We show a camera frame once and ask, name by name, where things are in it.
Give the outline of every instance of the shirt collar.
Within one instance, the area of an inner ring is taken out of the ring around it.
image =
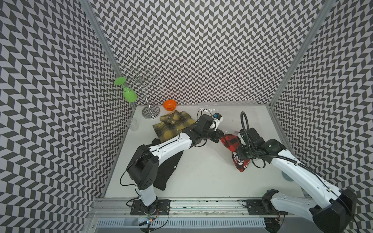
[[[180,120],[180,113],[175,110],[175,112],[161,116],[161,122],[168,124],[175,124]]]

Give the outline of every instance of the clear plastic cup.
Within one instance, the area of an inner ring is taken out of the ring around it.
[[[139,124],[135,118],[131,118],[128,120],[128,126],[132,131],[136,131],[139,129]]]

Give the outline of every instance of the red cloth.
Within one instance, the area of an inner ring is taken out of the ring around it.
[[[238,159],[238,155],[236,153],[237,147],[239,146],[239,138],[233,134],[225,134],[220,138],[222,143],[226,148],[228,148],[230,151],[232,151],[232,159],[233,163],[236,166],[236,168],[243,172],[247,166],[250,164],[250,159],[244,159],[240,160]]]

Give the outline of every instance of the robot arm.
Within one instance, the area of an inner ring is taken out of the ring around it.
[[[135,181],[136,192],[146,207],[154,208],[152,205],[156,205],[157,197],[153,182],[157,176],[158,166],[178,152],[199,144],[202,140],[209,139],[218,143],[223,136],[223,132],[217,128],[222,120],[223,117],[218,113],[213,117],[202,115],[179,136],[156,146],[141,145],[137,149],[127,170],[131,179]],[[240,134],[241,145],[237,149],[240,159],[260,158],[273,164],[312,197],[312,199],[296,198],[272,189],[262,197],[263,208],[274,207],[277,211],[286,211],[304,217],[313,221],[323,232],[342,232],[346,228],[353,219],[356,207],[357,197],[352,191],[340,190],[322,179],[277,140],[270,139],[265,142],[254,128],[243,129]]]
[[[215,113],[213,116],[203,114],[198,121],[176,137],[156,146],[141,145],[127,166],[130,178],[136,183],[136,192],[146,207],[156,202],[153,183],[157,177],[158,166],[180,151],[189,149],[202,140],[218,143],[223,132],[217,127],[223,117]]]

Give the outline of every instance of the black and white patterned wall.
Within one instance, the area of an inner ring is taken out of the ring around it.
[[[357,193],[360,232],[373,232],[372,22],[372,1],[337,1],[275,106],[301,160]]]
[[[323,1],[91,3],[123,74],[147,66],[158,75],[152,103],[193,104],[269,103]]]
[[[129,106],[77,0],[0,9],[0,232],[78,232]]]

